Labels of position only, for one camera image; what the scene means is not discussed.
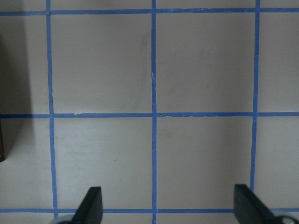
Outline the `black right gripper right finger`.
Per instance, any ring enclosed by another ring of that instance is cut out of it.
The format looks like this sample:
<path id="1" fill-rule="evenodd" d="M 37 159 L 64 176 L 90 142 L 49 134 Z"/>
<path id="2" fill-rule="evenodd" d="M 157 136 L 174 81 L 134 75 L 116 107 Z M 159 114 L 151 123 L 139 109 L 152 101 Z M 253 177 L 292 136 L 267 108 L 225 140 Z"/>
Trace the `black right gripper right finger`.
<path id="1" fill-rule="evenodd" d="M 274 214 L 245 184 L 234 186 L 234 215 L 240 224 L 276 224 Z"/>

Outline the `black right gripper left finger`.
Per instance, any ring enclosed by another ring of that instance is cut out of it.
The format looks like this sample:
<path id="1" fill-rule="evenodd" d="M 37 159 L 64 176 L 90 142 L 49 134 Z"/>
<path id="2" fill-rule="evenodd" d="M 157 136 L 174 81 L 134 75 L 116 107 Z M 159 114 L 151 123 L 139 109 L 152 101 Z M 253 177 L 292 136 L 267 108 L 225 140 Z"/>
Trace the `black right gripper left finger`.
<path id="1" fill-rule="evenodd" d="M 71 224 L 100 224 L 103 218 L 101 187 L 90 187 Z"/>

